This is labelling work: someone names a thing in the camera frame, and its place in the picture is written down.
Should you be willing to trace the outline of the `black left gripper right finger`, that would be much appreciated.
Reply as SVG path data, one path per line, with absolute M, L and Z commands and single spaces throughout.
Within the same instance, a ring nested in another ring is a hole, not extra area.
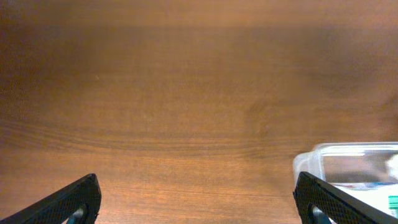
M 397 218 L 373 208 L 308 172 L 299 173 L 293 196 L 304 224 L 397 223 Z

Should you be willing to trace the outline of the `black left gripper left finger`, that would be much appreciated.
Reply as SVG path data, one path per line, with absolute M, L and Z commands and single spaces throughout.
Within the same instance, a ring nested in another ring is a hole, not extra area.
M 94 224 L 101 206 L 95 174 L 87 174 L 55 193 L 1 220 L 3 224 Z

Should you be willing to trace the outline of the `white green medicine box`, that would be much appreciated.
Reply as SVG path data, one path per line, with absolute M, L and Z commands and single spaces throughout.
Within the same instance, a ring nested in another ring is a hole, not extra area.
M 333 185 L 356 199 L 397 218 L 397 184 L 368 182 Z

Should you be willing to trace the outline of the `dark bottle white cap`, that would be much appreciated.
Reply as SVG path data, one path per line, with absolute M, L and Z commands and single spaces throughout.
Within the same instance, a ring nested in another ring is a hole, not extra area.
M 386 162 L 387 174 L 390 179 L 398 179 L 398 155 L 395 154 L 390 157 Z

